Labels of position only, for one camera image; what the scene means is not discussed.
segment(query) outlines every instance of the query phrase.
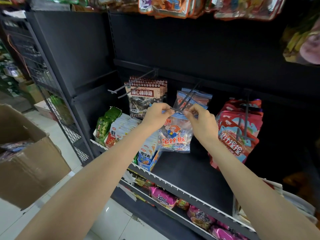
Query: open cardboard box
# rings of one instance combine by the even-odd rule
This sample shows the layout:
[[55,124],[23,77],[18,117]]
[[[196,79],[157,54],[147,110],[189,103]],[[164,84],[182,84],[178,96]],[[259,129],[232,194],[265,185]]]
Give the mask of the open cardboard box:
[[71,171],[44,131],[9,105],[0,104],[0,144],[28,139],[35,143],[0,160],[0,198],[21,209],[32,205]]

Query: cartoon character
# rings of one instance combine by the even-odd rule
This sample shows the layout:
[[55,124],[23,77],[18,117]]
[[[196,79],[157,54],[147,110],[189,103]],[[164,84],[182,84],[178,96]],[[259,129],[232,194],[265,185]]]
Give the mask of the cartoon character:
[[181,130],[181,128],[178,125],[171,125],[167,129],[168,131],[168,137],[169,138],[175,138],[177,136],[177,132]]
[[176,11],[180,11],[180,7],[182,6],[182,0],[166,0],[166,9],[174,9]]

